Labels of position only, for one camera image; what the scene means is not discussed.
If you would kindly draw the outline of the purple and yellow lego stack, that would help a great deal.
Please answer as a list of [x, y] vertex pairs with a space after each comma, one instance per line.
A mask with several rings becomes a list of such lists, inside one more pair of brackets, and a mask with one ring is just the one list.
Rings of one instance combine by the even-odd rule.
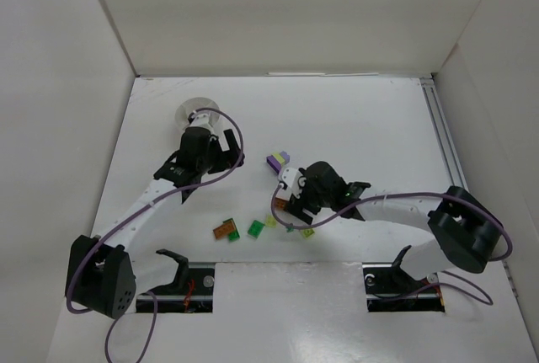
[[290, 162], [290, 155], [287, 152], [274, 152], [266, 157], [266, 163], [276, 174], [279, 174], [280, 171]]

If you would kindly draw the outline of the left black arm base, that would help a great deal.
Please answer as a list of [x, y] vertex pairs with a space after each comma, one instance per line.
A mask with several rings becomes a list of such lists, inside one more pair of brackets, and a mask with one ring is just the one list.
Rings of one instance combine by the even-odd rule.
[[147, 264], [135, 268], [137, 297], [134, 311], [151, 313], [211, 313], [216, 265], [190, 262], [167, 249], [159, 249]]

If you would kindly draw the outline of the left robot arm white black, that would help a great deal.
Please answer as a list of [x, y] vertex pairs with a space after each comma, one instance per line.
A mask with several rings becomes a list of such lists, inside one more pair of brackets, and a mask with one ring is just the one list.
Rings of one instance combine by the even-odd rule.
[[189, 261], [167, 248], [147, 251], [144, 241], [157, 230], [155, 218], [165, 206], [182, 206], [207, 183], [217, 183], [244, 163], [244, 139], [238, 127], [226, 129], [227, 149], [208, 127], [189, 127], [154, 173], [143, 194], [114, 225], [92, 237], [81, 235], [70, 249], [65, 297], [73, 314], [97, 312], [123, 316], [141, 294], [179, 291], [189, 278]]

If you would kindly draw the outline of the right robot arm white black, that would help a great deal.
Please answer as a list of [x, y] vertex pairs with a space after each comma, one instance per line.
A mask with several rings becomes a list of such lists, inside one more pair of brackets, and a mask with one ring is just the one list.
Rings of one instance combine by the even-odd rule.
[[279, 185], [291, 192], [286, 212], [302, 221], [303, 229], [316, 227], [313, 218], [329, 209], [335, 217], [360, 222], [390, 222], [431, 235], [419, 246], [408, 245], [392, 267], [414, 280], [456, 267], [483, 273], [505, 238], [500, 221], [460, 186], [442, 193], [379, 190], [367, 182], [347, 182], [324, 161], [308, 168], [284, 168]]

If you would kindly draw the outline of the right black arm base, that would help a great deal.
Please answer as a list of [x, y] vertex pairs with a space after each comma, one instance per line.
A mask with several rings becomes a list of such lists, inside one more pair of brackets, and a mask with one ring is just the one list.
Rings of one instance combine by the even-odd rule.
[[362, 265], [368, 312], [445, 312], [438, 286], [429, 287], [426, 278], [415, 280], [401, 269], [404, 247], [392, 262]]

